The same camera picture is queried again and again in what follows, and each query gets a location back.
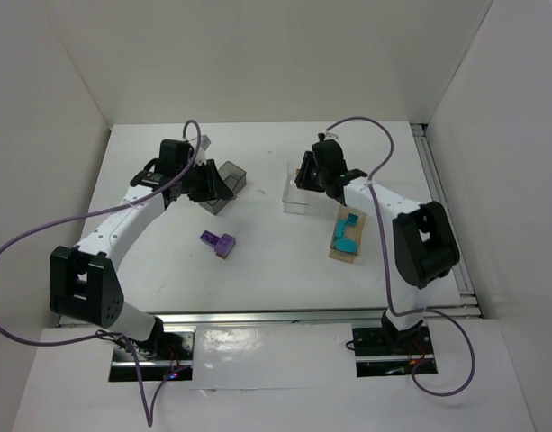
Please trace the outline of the small teal lego brick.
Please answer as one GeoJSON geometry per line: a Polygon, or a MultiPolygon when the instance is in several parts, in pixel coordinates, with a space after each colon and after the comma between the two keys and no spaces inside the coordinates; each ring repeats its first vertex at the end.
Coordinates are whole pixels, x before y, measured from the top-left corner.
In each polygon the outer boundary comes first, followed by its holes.
{"type": "Polygon", "coordinates": [[[350,213],[346,218],[346,224],[350,227],[355,227],[357,225],[358,216],[355,213],[350,213]]]}

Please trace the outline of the teal rounded lego brick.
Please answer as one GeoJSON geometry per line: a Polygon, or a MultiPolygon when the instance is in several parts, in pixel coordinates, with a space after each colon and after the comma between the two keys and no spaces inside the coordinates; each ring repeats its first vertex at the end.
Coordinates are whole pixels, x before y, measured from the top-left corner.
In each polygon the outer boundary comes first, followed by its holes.
{"type": "Polygon", "coordinates": [[[344,254],[355,255],[357,253],[357,242],[350,238],[338,238],[334,240],[333,248],[344,254]]]}

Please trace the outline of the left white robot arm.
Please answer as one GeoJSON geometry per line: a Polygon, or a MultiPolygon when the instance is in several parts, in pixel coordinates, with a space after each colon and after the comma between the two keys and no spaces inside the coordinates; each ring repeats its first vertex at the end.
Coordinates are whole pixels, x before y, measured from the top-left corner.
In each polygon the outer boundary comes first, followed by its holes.
{"type": "Polygon", "coordinates": [[[214,161],[205,155],[210,144],[207,136],[162,140],[158,157],[132,178],[117,211],[75,246],[53,250],[49,289],[53,312],[121,333],[148,358],[176,344],[160,318],[124,299],[117,272],[144,230],[181,196],[194,203],[233,197],[214,161]]]}

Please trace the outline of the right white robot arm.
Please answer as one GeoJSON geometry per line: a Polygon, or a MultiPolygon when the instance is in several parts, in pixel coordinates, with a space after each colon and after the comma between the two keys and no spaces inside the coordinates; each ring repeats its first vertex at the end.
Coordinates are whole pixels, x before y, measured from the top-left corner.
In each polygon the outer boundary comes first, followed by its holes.
{"type": "Polygon", "coordinates": [[[304,153],[295,184],[376,218],[388,303],[381,337],[390,348],[410,343],[432,292],[460,258],[442,204],[407,199],[369,180],[364,171],[348,169],[340,144],[324,133],[304,153]]]}

